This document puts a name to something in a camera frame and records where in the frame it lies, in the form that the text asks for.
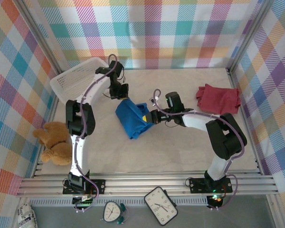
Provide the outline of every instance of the white bag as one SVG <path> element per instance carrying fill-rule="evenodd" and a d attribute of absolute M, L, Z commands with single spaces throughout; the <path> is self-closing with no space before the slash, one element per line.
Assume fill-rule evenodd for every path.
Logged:
<path fill-rule="evenodd" d="M 18 208 L 19 228 L 38 228 L 35 212 L 29 203 L 25 203 Z"/>

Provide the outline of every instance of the white basket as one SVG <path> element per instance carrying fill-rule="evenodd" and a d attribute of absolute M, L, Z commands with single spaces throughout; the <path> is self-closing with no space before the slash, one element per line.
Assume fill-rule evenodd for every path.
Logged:
<path fill-rule="evenodd" d="M 66 104 L 68 100 L 76 100 L 86 90 L 99 67 L 108 65 L 100 58 L 93 57 L 54 77 L 50 85 L 59 100 Z"/>

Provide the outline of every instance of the blue cloth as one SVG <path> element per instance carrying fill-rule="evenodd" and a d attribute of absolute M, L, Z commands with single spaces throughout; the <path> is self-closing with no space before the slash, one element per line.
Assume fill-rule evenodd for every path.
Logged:
<path fill-rule="evenodd" d="M 143 116 L 149 112 L 147 104 L 134 104 L 129 98 L 123 100 L 115 113 L 130 139 L 138 136 L 152 127 L 152 123 L 143 120 Z"/>

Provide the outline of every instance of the beige floor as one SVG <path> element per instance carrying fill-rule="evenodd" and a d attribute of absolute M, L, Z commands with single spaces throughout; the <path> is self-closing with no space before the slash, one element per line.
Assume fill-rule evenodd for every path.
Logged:
<path fill-rule="evenodd" d="M 163 108 L 167 107 L 164 95 L 177 91 L 185 107 L 199 110 L 195 98 L 199 86 L 208 83 L 231 87 L 223 68 L 127 70 L 125 76 L 129 83 L 129 97 L 136 104 L 146 102 L 149 110 L 154 109 L 148 100 L 156 88 L 162 91 L 160 101 Z M 168 128 L 162 123 L 153 126 L 137 140 L 130 140 L 115 115 L 119 103 L 102 96 L 93 107 L 96 128 L 85 147 L 91 173 L 199 171 L 210 166 L 214 152 L 206 132 L 181 126 Z M 241 115 L 234 116 L 247 135 Z M 58 104 L 55 121 L 65 121 L 62 103 Z M 230 169 L 257 168 L 250 142 L 245 149 L 243 157 L 235 160 Z M 68 173 L 69 170 L 70 166 L 59 167 L 48 162 L 42 165 L 41 173 Z"/>

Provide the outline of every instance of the brown teddy bear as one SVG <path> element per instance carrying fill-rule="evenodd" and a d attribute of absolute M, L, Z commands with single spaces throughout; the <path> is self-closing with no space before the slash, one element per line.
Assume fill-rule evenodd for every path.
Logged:
<path fill-rule="evenodd" d="M 41 160 L 52 160 L 55 165 L 68 165 L 72 162 L 72 145 L 68 143 L 70 134 L 65 123 L 49 122 L 44 129 L 36 129 L 33 136 L 47 148 L 41 154 Z"/>

